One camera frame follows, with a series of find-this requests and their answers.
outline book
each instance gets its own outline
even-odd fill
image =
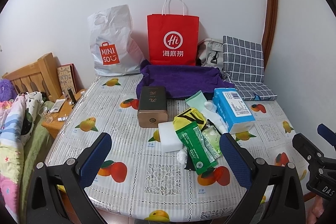
[[[68,93],[68,89],[71,89],[73,94],[76,94],[77,87],[74,75],[74,64],[68,64],[58,67],[57,74],[59,84],[64,95]]]

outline wooden headboard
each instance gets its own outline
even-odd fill
[[[53,102],[62,96],[56,63],[51,52],[34,63],[11,73],[5,73],[2,78],[10,80],[18,93],[45,92]]]

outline wooden nightstand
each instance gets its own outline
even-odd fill
[[[83,90],[80,90],[78,93],[75,94],[75,98],[77,101],[82,96],[81,91]],[[51,123],[47,123],[46,121],[42,122],[42,126],[48,130],[49,134],[54,139],[56,138],[57,134],[59,133],[59,131],[61,130],[61,128],[63,127],[65,123],[65,122],[59,122],[57,119],[60,117],[69,116],[72,111],[72,107],[73,106],[69,105],[68,102],[64,102],[59,112],[51,114],[52,117],[54,118],[54,120]]]

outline hi logo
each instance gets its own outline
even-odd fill
[[[183,38],[179,32],[171,31],[166,33],[163,43],[167,48],[175,50],[182,46]]]

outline plaid cushion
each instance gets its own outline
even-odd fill
[[[243,100],[275,100],[277,97],[263,84],[261,44],[224,36],[223,74],[236,85]]]
[[[234,82],[234,84],[240,97],[246,101],[268,101],[277,98],[277,95],[263,83]]]

